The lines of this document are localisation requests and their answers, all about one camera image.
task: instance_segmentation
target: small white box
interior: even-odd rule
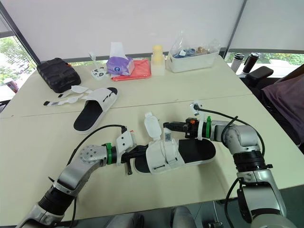
[[[173,58],[169,53],[167,57],[167,68],[172,72],[182,72],[187,70],[195,70],[200,68],[211,67],[219,52],[214,52],[201,56],[192,56],[186,58]]]

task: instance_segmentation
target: black thermos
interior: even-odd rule
[[[245,63],[244,63],[244,69],[243,69],[243,73],[244,74],[248,74],[252,67],[254,66],[254,64],[257,62],[257,60],[260,58],[260,53],[257,52],[252,52],[248,58],[246,59]]]

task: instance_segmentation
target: red cloth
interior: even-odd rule
[[[134,70],[130,76],[117,76],[112,77],[113,81],[124,81],[124,80],[132,80],[132,79],[142,79],[149,78],[151,76],[149,60],[134,60]]]

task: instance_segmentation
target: gray pants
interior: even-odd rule
[[[116,215],[106,228],[141,228],[139,213]],[[172,228],[196,228],[194,218],[186,207],[177,207],[173,214]]]
[[[196,228],[188,208],[181,206],[175,209],[172,228]]]

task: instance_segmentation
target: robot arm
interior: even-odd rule
[[[116,139],[115,147],[107,143],[101,146],[88,145],[81,149],[79,155],[65,167],[44,197],[34,205],[30,213],[17,225],[17,228],[37,227],[37,225],[40,227],[57,226],[92,172],[107,164],[120,165],[128,162],[132,157],[128,153],[135,147],[134,134],[126,131]]]
[[[221,136],[228,124],[226,121],[205,120],[205,114],[199,110],[201,104],[195,101],[191,106],[196,118],[188,118],[185,123],[164,123],[164,127],[178,132],[185,132],[186,138],[209,138],[222,142]],[[258,135],[248,125],[231,125],[224,132],[222,142],[229,149],[237,168],[240,184],[237,190],[238,203],[243,219],[251,223],[251,227],[267,227],[279,224],[282,227],[295,227],[286,219],[286,207],[281,193],[275,183],[258,145]]]

